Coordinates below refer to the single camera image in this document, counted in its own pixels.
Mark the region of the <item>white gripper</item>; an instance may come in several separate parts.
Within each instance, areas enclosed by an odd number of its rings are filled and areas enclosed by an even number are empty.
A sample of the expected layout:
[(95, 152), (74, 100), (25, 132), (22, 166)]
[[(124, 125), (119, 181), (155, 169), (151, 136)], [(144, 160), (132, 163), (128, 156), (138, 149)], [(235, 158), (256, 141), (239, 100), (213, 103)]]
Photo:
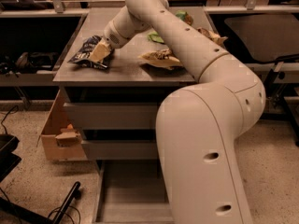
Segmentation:
[(94, 47), (90, 53), (89, 60), (98, 63), (106, 58), (113, 49), (121, 49), (129, 41), (131, 37), (124, 34), (122, 31), (106, 29), (104, 31), (104, 38)]

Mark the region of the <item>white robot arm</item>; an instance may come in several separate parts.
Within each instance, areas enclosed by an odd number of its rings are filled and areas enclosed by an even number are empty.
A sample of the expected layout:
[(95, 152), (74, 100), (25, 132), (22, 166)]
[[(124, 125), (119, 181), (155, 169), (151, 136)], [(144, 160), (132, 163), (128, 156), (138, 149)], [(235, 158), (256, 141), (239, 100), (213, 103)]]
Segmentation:
[(153, 28), (194, 78), (169, 94), (156, 142), (175, 224), (253, 224), (235, 140), (260, 118), (262, 81), (242, 62), (169, 12), (166, 0), (125, 0), (95, 55), (104, 58)]

